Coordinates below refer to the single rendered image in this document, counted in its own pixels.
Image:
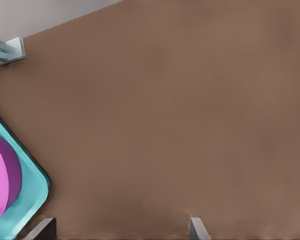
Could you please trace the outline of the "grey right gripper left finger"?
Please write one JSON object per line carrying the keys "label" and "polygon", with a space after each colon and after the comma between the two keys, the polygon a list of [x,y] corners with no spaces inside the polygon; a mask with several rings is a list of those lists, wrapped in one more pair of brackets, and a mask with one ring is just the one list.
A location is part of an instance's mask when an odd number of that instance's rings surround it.
{"label": "grey right gripper left finger", "polygon": [[24,240],[56,240],[57,219],[45,218],[23,238]]}

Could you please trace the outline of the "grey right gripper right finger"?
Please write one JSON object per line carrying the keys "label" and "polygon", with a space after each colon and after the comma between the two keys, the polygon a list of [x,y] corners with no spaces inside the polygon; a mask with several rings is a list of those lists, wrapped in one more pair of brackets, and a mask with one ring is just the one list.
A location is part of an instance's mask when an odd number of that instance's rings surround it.
{"label": "grey right gripper right finger", "polygon": [[210,240],[202,220],[199,217],[191,217],[189,219],[189,239],[190,240]]}

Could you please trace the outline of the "teal tray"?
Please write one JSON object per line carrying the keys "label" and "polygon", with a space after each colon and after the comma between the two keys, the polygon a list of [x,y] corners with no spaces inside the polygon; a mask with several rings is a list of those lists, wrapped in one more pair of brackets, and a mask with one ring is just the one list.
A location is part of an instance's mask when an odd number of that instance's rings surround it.
{"label": "teal tray", "polygon": [[19,195],[0,218],[0,240],[12,240],[47,200],[51,182],[49,176],[1,118],[0,136],[14,149],[22,171]]}

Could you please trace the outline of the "pink bowl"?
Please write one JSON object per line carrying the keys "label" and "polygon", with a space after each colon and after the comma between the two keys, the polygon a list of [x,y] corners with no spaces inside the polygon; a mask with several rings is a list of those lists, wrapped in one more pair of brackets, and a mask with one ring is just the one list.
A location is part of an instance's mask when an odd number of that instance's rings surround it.
{"label": "pink bowl", "polygon": [[0,136],[0,218],[17,199],[21,186],[19,158],[12,146]]}

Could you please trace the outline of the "silver frame post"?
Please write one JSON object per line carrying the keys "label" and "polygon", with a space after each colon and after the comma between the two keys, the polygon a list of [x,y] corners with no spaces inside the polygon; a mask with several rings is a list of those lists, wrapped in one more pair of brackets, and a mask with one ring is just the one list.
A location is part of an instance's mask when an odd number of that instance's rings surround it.
{"label": "silver frame post", "polygon": [[23,38],[15,37],[8,41],[0,41],[0,66],[25,57],[26,51]]}

